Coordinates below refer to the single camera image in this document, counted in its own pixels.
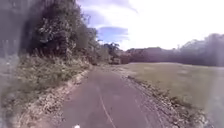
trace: cloud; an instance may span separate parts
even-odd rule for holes
[[[128,30],[119,27],[102,27],[98,29],[98,36],[105,42],[122,42],[128,39]]]
[[[171,49],[192,39],[203,39],[210,33],[224,33],[223,4],[223,0],[81,2],[84,12],[95,11],[100,15],[97,20],[93,19],[93,26],[97,29],[117,27],[127,30],[125,38],[119,40],[124,49],[157,46]]]

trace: road marking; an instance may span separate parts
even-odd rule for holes
[[[113,128],[116,128],[116,126],[115,126],[114,123],[113,123],[113,119],[112,119],[112,118],[110,117],[110,115],[108,114],[107,109],[106,109],[106,107],[105,107],[105,105],[104,105],[103,98],[102,98],[102,96],[101,96],[99,87],[97,88],[97,91],[98,91],[98,93],[99,93],[100,102],[101,102],[101,105],[102,105],[102,107],[103,107],[103,110],[104,110],[105,114],[107,115],[107,118],[109,119],[109,121],[110,121],[111,125],[113,126]]]

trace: weeds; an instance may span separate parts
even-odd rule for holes
[[[1,105],[6,119],[22,112],[26,103],[35,101],[40,95],[46,94],[50,88],[62,86],[62,82],[68,81],[87,68],[89,64],[81,60],[20,57],[16,68],[4,73],[11,76],[7,77],[8,85],[1,95]]]

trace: asphalt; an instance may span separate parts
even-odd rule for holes
[[[163,128],[155,110],[142,109],[142,94],[109,71],[94,70],[63,103],[58,128]]]

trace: vegetation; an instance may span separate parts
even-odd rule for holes
[[[128,62],[178,62],[183,64],[224,66],[224,35],[211,34],[204,40],[193,40],[178,49],[129,49],[121,55]]]
[[[18,12],[23,9],[16,6]],[[38,0],[28,12],[20,44],[0,44],[1,68],[6,69],[0,74],[5,81],[1,106],[9,123],[10,117],[25,111],[26,103],[63,85],[89,63],[108,63],[111,58],[75,0]]]
[[[132,71],[130,75],[136,80],[161,90],[170,98],[177,97],[202,109],[207,107],[213,89],[223,88],[223,68],[177,63],[131,63],[122,67]]]

